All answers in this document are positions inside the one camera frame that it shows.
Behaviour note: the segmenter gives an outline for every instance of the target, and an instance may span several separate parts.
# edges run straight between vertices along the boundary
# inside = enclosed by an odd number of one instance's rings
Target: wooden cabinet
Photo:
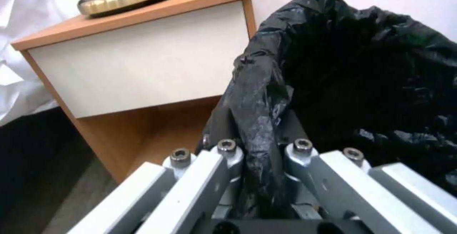
[[[251,0],[78,16],[13,44],[117,181],[193,149],[255,32]]]

